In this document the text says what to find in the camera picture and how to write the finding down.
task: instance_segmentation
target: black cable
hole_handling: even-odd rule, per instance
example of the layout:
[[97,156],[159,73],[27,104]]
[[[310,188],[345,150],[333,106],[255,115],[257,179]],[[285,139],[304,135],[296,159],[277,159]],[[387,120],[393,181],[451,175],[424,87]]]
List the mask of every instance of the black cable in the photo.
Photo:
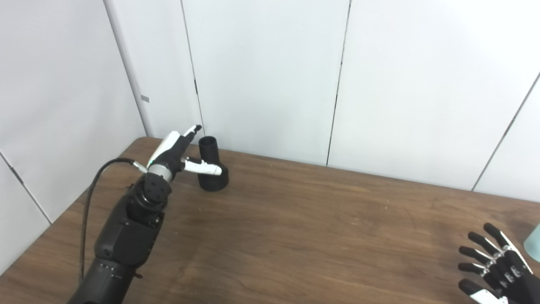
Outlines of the black cable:
[[105,171],[105,169],[110,166],[113,163],[129,163],[134,164],[135,160],[132,160],[130,158],[116,158],[114,160],[110,160],[106,162],[101,168],[99,168],[98,172],[96,173],[96,176],[94,177],[94,180],[90,184],[90,187],[88,188],[88,194],[86,195],[86,200],[84,201],[84,211],[83,211],[83,225],[80,231],[80,256],[79,256],[79,284],[83,282],[84,278],[84,247],[86,243],[86,223],[88,221],[88,211],[90,209],[90,198],[92,197],[92,192],[94,191],[94,188],[96,187],[96,183],[98,182],[98,179],[100,175]]

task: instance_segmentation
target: white fingertip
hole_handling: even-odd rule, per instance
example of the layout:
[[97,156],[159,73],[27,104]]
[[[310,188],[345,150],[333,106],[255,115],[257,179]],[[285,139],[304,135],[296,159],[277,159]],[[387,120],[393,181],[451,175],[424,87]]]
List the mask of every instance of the white fingertip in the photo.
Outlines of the white fingertip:
[[197,128],[197,125],[194,125],[192,126],[191,128],[189,128],[186,133],[184,133],[184,136],[187,136],[189,135],[191,132],[195,132],[195,129]]
[[201,161],[201,163],[194,163],[187,159],[184,170],[200,174],[221,175],[221,168],[218,165],[209,164],[205,161]]
[[501,298],[495,297],[487,289],[483,289],[477,293],[469,295],[473,300],[480,304],[508,304],[508,298],[503,296]]

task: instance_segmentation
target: wooden table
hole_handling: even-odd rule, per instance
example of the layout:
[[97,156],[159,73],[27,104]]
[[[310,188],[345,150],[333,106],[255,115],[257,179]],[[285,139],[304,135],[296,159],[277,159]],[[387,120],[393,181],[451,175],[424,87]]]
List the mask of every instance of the wooden table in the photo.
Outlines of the wooden table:
[[[146,163],[158,144],[140,138],[123,156]],[[540,221],[533,202],[231,151],[221,159],[231,181],[220,192],[201,190],[194,174],[174,180],[144,278],[124,303],[472,303],[457,288],[467,233],[491,222],[522,249]],[[102,176],[87,265],[109,211],[138,176],[123,164]],[[0,277],[0,303],[69,299],[83,198]]]

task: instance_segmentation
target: white wall panel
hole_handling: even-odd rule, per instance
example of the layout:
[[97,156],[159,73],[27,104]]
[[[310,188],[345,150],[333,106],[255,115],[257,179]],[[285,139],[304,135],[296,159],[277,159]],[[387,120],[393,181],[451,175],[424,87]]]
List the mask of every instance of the white wall panel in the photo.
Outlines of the white wall panel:
[[348,0],[184,0],[206,134],[325,164]]
[[0,158],[0,275],[49,226],[32,198]]
[[539,5],[353,0],[328,165],[471,189],[539,71]]
[[540,83],[536,83],[475,191],[540,202]]
[[0,149],[51,220],[144,136],[101,1],[0,4]]
[[[106,0],[150,136],[201,123],[180,0]],[[149,103],[140,100],[140,95]]]

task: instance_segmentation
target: black cylindrical object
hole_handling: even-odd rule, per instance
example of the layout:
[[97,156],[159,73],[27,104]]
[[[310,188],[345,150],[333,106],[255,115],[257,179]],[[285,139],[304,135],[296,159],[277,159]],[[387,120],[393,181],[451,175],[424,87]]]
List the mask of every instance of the black cylindrical object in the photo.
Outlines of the black cylindrical object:
[[206,191],[219,191],[229,184],[229,169],[219,160],[218,141],[213,136],[205,136],[199,140],[201,159],[221,168],[221,175],[199,174],[199,185]]

